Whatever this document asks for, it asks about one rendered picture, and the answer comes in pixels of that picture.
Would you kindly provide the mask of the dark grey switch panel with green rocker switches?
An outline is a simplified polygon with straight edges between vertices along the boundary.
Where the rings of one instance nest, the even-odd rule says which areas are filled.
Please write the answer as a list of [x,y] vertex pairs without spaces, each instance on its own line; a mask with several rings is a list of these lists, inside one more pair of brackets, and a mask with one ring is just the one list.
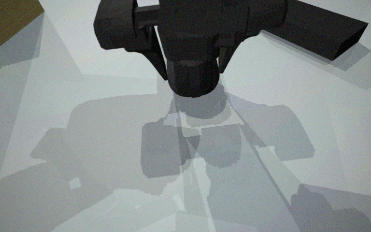
[[212,92],[219,81],[217,60],[211,62],[167,60],[170,88],[179,96],[200,97]]

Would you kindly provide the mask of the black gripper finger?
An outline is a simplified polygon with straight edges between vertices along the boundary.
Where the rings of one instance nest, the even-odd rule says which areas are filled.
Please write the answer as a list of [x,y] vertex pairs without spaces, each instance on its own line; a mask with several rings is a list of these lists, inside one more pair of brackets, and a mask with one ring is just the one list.
[[[248,26],[245,40],[250,38],[250,37],[257,36],[260,32],[261,32],[261,30],[254,31],[253,29],[251,29]],[[234,47],[220,47],[220,52],[219,52],[219,56],[218,56],[218,68],[219,68],[219,73],[220,74],[224,72],[224,70],[227,67],[233,53],[236,51],[236,49],[238,48],[240,43],[241,42],[235,42]]]
[[158,41],[155,27],[149,27],[148,43],[133,44],[131,47],[124,48],[127,52],[142,53],[155,67],[161,77],[167,81],[167,70],[161,47]]

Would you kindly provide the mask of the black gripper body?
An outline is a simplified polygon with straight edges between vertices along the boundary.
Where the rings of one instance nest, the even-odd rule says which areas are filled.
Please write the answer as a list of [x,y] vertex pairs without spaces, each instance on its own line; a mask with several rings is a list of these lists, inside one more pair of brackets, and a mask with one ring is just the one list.
[[[159,5],[139,7],[137,0],[101,0],[93,22],[102,49],[148,43],[149,27],[158,25]],[[288,0],[250,0],[248,25],[254,31],[280,28]]]

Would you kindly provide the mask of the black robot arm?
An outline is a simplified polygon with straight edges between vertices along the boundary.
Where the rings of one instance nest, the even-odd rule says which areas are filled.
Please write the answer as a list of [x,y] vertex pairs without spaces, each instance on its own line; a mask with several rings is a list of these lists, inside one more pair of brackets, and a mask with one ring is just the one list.
[[211,62],[246,37],[250,0],[160,0],[157,31],[167,60]]

